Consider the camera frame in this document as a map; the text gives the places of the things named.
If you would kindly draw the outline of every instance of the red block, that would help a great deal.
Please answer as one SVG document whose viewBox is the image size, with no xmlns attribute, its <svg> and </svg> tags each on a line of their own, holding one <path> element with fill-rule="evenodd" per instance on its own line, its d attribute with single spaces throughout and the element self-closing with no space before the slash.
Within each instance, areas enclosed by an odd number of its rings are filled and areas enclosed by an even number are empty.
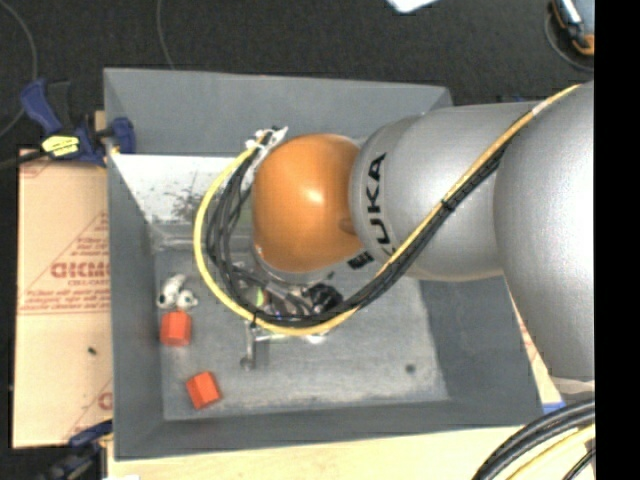
<svg viewBox="0 0 640 480">
<path fill-rule="evenodd" d="M 211 372 L 201 372 L 187 382 L 187 391 L 196 409 L 202 409 L 221 398 L 220 390 Z"/>
<path fill-rule="evenodd" d="M 183 347 L 191 341 L 191 317 L 184 311 L 162 315 L 160 341 L 169 347 Z"/>
</svg>

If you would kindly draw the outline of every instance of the gray bin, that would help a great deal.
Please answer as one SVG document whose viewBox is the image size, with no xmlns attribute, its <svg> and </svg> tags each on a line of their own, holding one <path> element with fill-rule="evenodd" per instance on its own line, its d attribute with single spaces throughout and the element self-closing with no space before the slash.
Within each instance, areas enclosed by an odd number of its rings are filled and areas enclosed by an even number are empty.
<svg viewBox="0 0 640 480">
<path fill-rule="evenodd" d="M 446 89 L 411 84 L 133 69 L 107 69 L 104 83 L 107 120 L 131 119 L 138 152 L 158 165 L 162 155 L 234 156 L 272 125 L 289 126 L 290 136 L 363 138 L 451 105 Z M 129 171 L 135 161 L 127 159 Z M 272 344 L 267 368 L 253 372 L 237 365 L 242 320 L 195 282 L 199 334 L 187 349 L 167 350 L 158 341 L 157 289 L 168 274 L 192 270 L 193 260 L 184 248 L 154 246 L 137 190 L 110 162 L 117 459 L 517 425 L 542 413 L 501 277 L 402 279 L 325 343 Z M 336 278 L 345 290 L 371 275 L 343 268 Z M 183 383 L 204 369 L 219 375 L 224 398 L 195 411 Z"/>
</svg>

